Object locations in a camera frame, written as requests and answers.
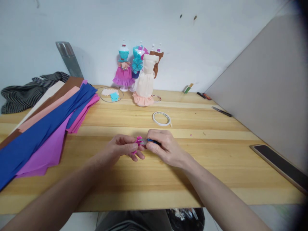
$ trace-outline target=brown dress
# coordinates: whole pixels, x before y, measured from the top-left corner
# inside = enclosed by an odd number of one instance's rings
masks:
[[[156,55],[159,57],[159,61],[158,63],[156,63],[154,65],[154,68],[153,68],[153,71],[155,72],[155,77],[154,79],[156,79],[156,76],[157,76],[157,72],[158,72],[158,64],[160,62],[160,59],[164,56],[164,53],[163,52],[157,52],[157,51],[150,51],[150,55]]]

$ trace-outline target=phone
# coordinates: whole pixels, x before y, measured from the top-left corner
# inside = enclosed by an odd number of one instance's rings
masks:
[[[301,192],[308,194],[308,176],[301,170],[266,145],[257,144],[249,147]]]

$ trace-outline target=forearm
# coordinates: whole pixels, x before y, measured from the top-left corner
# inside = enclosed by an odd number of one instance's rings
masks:
[[[224,231],[270,230],[235,193],[193,158],[186,162],[183,170]]]
[[[97,179],[98,168],[87,162],[38,197],[3,228],[60,230]]]

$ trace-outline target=peach ruffle hem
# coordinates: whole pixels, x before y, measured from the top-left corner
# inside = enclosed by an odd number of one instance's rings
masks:
[[[153,96],[150,97],[141,97],[136,92],[133,93],[134,101],[138,106],[145,107],[150,106],[154,103]]]

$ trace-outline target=wooden tabletop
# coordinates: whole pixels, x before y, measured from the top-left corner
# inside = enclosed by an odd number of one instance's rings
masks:
[[[145,136],[150,128],[168,129],[202,166],[247,204],[299,203],[302,193],[254,153],[249,145],[264,144],[235,118],[212,109],[216,103],[196,93],[154,90],[162,101],[138,107],[132,93],[119,102],[99,100],[88,112],[78,134],[68,135],[61,162],[45,176],[14,179],[0,192],[0,214],[17,213],[61,178],[79,168],[118,134]],[[156,111],[167,113],[172,125],[152,120]],[[0,116],[0,141],[27,111]],[[184,174],[144,152],[145,160],[123,156],[101,177],[77,211],[142,210],[200,207],[198,196]]]

